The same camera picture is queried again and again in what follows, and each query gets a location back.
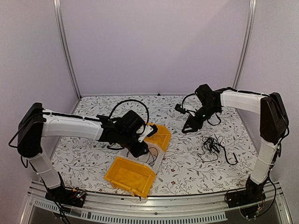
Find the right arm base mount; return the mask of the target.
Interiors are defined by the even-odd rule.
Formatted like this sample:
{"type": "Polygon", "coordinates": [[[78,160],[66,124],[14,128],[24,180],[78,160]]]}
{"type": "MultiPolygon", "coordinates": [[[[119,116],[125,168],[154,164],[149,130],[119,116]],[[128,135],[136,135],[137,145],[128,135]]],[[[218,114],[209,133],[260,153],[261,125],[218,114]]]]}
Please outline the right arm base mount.
{"type": "Polygon", "coordinates": [[[240,214],[245,219],[256,218],[265,203],[265,193],[261,192],[248,193],[247,190],[229,190],[225,193],[224,201],[228,204],[229,208],[239,208],[240,214]]]}

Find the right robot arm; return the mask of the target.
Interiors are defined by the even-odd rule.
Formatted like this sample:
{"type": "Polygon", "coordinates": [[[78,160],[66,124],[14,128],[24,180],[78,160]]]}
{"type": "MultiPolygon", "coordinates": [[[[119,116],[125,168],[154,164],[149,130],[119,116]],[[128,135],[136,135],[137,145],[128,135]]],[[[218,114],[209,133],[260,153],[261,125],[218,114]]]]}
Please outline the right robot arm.
{"type": "Polygon", "coordinates": [[[188,114],[183,133],[199,131],[204,122],[229,107],[255,114],[259,118],[260,148],[253,171],[248,176],[245,188],[230,191],[225,195],[229,207],[257,203],[266,199],[264,186],[270,180],[270,172],[281,156],[282,140],[289,134],[289,119],[279,93],[257,93],[225,87],[212,90],[202,84],[194,92],[200,108],[186,106],[184,101],[175,106],[176,111],[188,114]]]}

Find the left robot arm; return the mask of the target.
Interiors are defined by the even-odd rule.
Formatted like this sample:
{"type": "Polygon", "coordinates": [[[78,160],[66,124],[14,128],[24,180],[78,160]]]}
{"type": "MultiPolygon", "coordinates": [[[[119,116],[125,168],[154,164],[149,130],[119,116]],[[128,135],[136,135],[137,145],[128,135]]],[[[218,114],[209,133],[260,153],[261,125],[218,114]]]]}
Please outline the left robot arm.
{"type": "Polygon", "coordinates": [[[82,200],[79,189],[66,189],[63,179],[48,156],[43,154],[43,137],[78,137],[128,149],[134,157],[147,154],[145,138],[156,132],[148,120],[143,120],[136,112],[129,110],[122,117],[111,115],[84,117],[74,114],[54,112],[43,108],[42,103],[34,103],[18,125],[18,130],[8,145],[17,149],[22,158],[27,159],[24,166],[31,165],[43,181],[48,195],[53,201],[65,203],[82,200]]]}

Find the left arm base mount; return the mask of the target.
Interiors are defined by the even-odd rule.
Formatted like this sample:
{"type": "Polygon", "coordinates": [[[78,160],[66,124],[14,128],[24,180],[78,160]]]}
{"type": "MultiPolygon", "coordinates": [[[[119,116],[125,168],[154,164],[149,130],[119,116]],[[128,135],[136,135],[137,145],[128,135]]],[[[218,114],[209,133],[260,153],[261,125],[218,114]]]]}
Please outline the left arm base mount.
{"type": "Polygon", "coordinates": [[[82,208],[86,192],[79,188],[67,189],[60,186],[55,189],[47,189],[45,198],[56,203],[82,208]]]}

